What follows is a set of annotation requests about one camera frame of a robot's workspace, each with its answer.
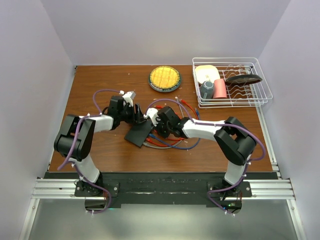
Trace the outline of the black network switch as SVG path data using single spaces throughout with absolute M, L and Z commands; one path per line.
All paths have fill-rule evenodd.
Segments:
M 142 123 L 133 125 L 128 133 L 124 136 L 124 139 L 127 142 L 141 148 L 152 129 L 152 121 L 146 120 Z

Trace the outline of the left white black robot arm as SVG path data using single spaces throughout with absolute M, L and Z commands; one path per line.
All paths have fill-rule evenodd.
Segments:
M 140 105 L 134 104 L 130 96 L 112 96 L 108 107 L 98 115 L 67 115 L 53 144 L 54 150 L 64 157 L 57 169 L 71 164 L 78 172 L 81 188 L 92 196 L 106 196 L 102 173 L 90 154 L 94 134 L 115 130 L 121 122 L 134 126 L 145 120 Z

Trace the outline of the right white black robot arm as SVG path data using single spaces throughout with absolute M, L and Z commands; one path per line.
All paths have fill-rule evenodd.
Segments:
M 215 141 L 228 160 L 227 171 L 222 180 L 222 187 L 209 193 L 224 192 L 233 197 L 240 190 L 240 183 L 245 178 L 251 155 L 259 139 L 250 133 L 235 117 L 221 121 L 205 121 L 190 117 L 180 118 L 171 107 L 150 108 L 145 117 L 152 121 L 156 132 L 166 138 L 174 135 L 184 139 L 205 139 Z

